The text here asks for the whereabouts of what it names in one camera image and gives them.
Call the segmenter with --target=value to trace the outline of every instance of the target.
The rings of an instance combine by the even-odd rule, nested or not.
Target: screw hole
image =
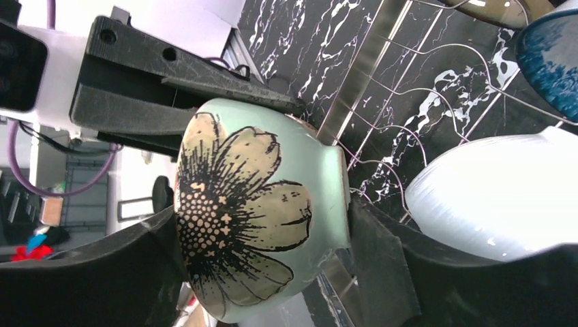
[[[163,58],[167,61],[177,60],[177,52],[174,48],[166,48],[163,50]]]
[[[103,29],[100,32],[100,39],[106,44],[113,44],[117,41],[117,36],[110,29]]]

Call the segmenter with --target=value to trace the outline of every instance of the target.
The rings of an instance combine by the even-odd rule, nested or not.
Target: flower center
[[[179,194],[177,212],[177,231],[185,262],[197,255],[214,257],[228,244],[232,221],[231,216],[220,210],[227,200],[224,196],[210,194],[204,183],[192,183],[190,187],[190,192]]]

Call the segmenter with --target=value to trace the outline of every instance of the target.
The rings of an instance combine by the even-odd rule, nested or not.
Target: white bowl
[[[456,249],[510,261],[578,243],[578,136],[485,138],[428,165],[406,190],[422,232]]]

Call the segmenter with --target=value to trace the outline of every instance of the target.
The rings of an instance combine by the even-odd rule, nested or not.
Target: ceramic bowl
[[[519,35],[518,66],[530,85],[578,122],[578,0],[568,0]]]
[[[421,231],[462,251],[511,261],[578,243],[578,136],[485,138],[431,162],[406,202]]]
[[[440,1],[447,6],[462,2],[462,0]],[[489,24],[520,30],[551,12],[554,7],[548,0],[471,0],[456,9]]]
[[[214,99],[190,121],[174,210],[193,291],[229,323],[276,307],[349,247],[338,146],[278,112]]]

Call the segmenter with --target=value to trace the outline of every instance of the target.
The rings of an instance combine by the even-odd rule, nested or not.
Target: black camera
[[[0,20],[0,108],[34,108],[47,59],[45,44]]]

